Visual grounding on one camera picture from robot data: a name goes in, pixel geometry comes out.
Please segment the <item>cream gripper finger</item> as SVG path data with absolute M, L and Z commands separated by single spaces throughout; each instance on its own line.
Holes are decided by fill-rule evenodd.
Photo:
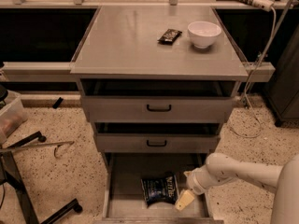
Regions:
M 177 210 L 182 211 L 185 209 L 189 204 L 194 201 L 195 195 L 189 189 L 184 189 L 178 196 L 178 199 L 175 203 L 175 207 Z

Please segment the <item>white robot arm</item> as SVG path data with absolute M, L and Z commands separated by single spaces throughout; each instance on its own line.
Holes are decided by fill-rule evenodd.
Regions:
M 202 167 L 184 174 L 186 189 L 175 203 L 179 211 L 210 188 L 240 179 L 275 194 L 270 224 L 299 224 L 299 155 L 279 166 L 238 161 L 222 153 L 212 153 Z

